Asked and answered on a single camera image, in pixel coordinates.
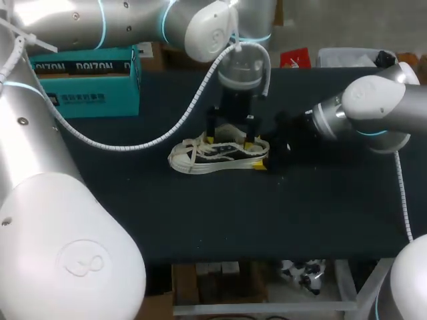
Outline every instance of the cable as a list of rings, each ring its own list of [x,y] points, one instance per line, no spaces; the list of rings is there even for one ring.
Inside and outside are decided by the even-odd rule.
[[[58,52],[58,48],[54,47],[53,45],[50,45],[46,42],[40,41],[37,39],[37,37],[34,34],[26,34],[22,30],[16,28],[14,25],[12,25],[10,22],[0,18],[0,25],[8,28],[9,30],[12,30],[14,33],[22,36],[26,40],[27,45],[38,45],[39,47],[45,48],[46,50],[52,51],[52,52]]]
[[[400,164],[399,151],[396,151],[394,153],[394,160],[396,162],[396,169],[398,173],[400,196],[402,198],[402,212],[403,212],[403,218],[405,221],[406,234],[408,236],[409,242],[413,242],[414,238],[412,236],[411,224],[409,222],[409,216],[408,216],[408,207],[406,205],[405,184],[403,182],[403,172],[402,172],[402,166]]]
[[[264,57],[266,58],[266,84],[264,87],[264,90],[262,92],[262,95],[264,97],[267,97],[268,95],[268,91],[270,89],[270,77],[271,77],[271,72],[272,72],[272,65],[271,65],[271,61],[270,61],[270,56],[267,52],[267,50],[262,47],[261,45],[257,44],[257,43],[245,43],[242,42],[240,43],[241,46],[248,46],[248,47],[256,47],[259,50],[261,50],[261,52],[263,53]],[[106,151],[116,151],[116,152],[127,152],[127,151],[138,151],[138,150],[142,150],[142,149],[147,149],[150,147],[153,147],[154,145],[157,145],[159,143],[161,143],[162,141],[165,141],[167,138],[169,138],[170,136],[172,136],[183,124],[184,122],[187,120],[187,118],[189,117],[190,113],[193,111],[197,101],[199,100],[201,94],[203,93],[203,90],[205,89],[207,82],[210,80],[211,76],[214,74],[214,71],[216,70],[216,68],[218,67],[218,65],[220,64],[220,62],[222,61],[222,59],[231,51],[233,51],[236,47],[236,45],[232,45],[230,47],[228,47],[227,49],[225,49],[220,56],[213,62],[212,66],[210,67],[209,71],[207,72],[205,78],[203,79],[203,81],[201,82],[201,85],[199,86],[199,89],[197,90],[196,94],[194,95],[193,100],[191,101],[191,103],[189,104],[187,110],[185,111],[185,113],[182,115],[181,119],[178,120],[178,122],[166,133],[164,133],[161,137],[158,137],[157,139],[154,139],[153,141],[147,142],[147,143],[142,143],[140,145],[128,145],[128,146],[118,146],[118,145],[106,145],[104,143],[99,143],[96,142],[88,137],[86,137],[85,135],[83,135],[82,133],[80,133],[79,131],[77,131],[76,129],[74,129],[60,114],[60,112],[56,109],[56,107],[52,104],[50,98],[46,95],[45,90],[43,89],[43,87],[41,86],[39,79],[37,78],[37,76],[35,75],[35,78],[37,80],[38,86],[40,88],[40,92],[43,94],[46,102],[47,102],[47,106],[50,110],[50,112],[52,112],[53,116],[60,122],[60,124],[62,124],[62,126],[64,126],[64,128],[66,128],[66,130],[68,130],[68,132],[70,132],[70,134],[72,134],[74,137],[78,138],[79,140],[82,140],[84,143],[98,148],[98,149],[102,149],[102,150],[106,150]]]
[[[3,91],[3,86],[7,80],[7,77],[12,73],[13,68],[18,64],[25,48],[25,38],[18,36],[15,39],[15,45],[9,58],[7,58],[6,63],[0,69],[0,95]]]

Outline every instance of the teal cardboard box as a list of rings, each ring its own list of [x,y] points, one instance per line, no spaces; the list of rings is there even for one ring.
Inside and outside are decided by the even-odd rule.
[[[30,61],[64,118],[139,114],[141,62],[136,46],[38,55]]]

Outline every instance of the white spiral cable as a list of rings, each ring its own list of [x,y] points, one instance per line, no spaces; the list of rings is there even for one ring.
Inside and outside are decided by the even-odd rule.
[[[12,73],[13,68],[18,64],[25,48],[25,38],[18,36],[15,39],[15,45],[9,58],[7,58],[4,66],[0,68],[0,94],[3,90],[3,86],[7,80],[7,77]]]
[[[396,162],[396,169],[398,173],[398,182],[399,182],[399,188],[400,188],[400,196],[402,200],[402,212],[403,212],[403,218],[405,222],[406,234],[408,236],[409,242],[413,242],[414,237],[412,236],[411,224],[409,222],[409,215],[408,215],[408,206],[406,205],[405,184],[403,182],[403,172],[402,172],[402,165],[400,164],[399,151],[394,152],[394,160]]]
[[[267,50],[263,46],[259,45],[258,43],[241,42],[240,45],[241,46],[248,46],[248,47],[256,47],[259,50],[261,50],[261,52],[263,53],[265,61],[266,61],[266,84],[265,84],[264,90],[262,92],[262,95],[266,97],[268,95],[268,91],[270,88],[270,77],[271,77],[271,72],[272,72],[272,64],[270,61],[270,55],[268,54]],[[232,46],[228,47],[213,62],[212,66],[210,67],[209,71],[207,72],[206,76],[204,77],[203,81],[201,82],[199,89],[195,93],[193,100],[189,104],[185,113],[182,115],[181,119],[179,119],[178,122],[168,132],[164,133],[161,137],[158,137],[157,139],[154,139],[153,141],[150,141],[147,143],[142,143],[140,145],[127,145],[127,146],[106,145],[104,143],[99,143],[99,142],[96,142],[96,141],[86,137],[85,135],[83,135],[82,133],[80,133],[79,131],[74,129],[62,117],[60,112],[52,104],[50,98],[46,95],[46,92],[44,91],[43,87],[41,86],[36,75],[35,75],[35,78],[38,82],[40,92],[42,92],[42,94],[43,94],[43,96],[47,102],[47,105],[49,107],[50,112],[52,112],[53,116],[60,122],[60,124],[62,124],[62,126],[64,126],[64,128],[66,128],[66,130],[68,130],[68,132],[70,132],[74,137],[78,138],[79,140],[82,140],[84,143],[86,143],[92,147],[102,149],[102,150],[106,150],[106,151],[116,151],[116,152],[138,151],[138,150],[153,147],[154,145],[157,145],[157,144],[161,143],[162,141],[165,141],[167,138],[169,138],[171,135],[173,135],[184,124],[184,122],[189,117],[190,113],[193,111],[193,109],[194,109],[197,101],[199,100],[201,94],[203,93],[203,90],[205,89],[207,82],[211,79],[212,75],[214,74],[214,71],[216,70],[216,68],[218,67],[218,65],[222,61],[222,59],[229,52],[233,51],[235,48],[236,48],[236,45],[232,45]]]

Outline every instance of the robot logo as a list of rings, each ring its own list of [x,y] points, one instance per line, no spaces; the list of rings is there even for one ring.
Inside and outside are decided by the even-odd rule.
[[[111,263],[109,254],[98,242],[92,240],[76,240],[65,245],[60,250],[57,258],[58,270],[63,270],[74,279],[93,278],[90,276],[96,273],[96,278],[108,277]]]
[[[100,255],[96,255],[90,261],[77,260],[73,265],[64,265],[64,268],[76,277],[84,277],[90,271],[98,272],[104,267],[104,261]]]

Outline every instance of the floor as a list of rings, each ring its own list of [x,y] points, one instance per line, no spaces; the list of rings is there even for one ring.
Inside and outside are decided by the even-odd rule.
[[[284,0],[284,26],[275,27],[270,51],[308,47],[312,64],[324,47],[365,47],[427,53],[425,0]]]

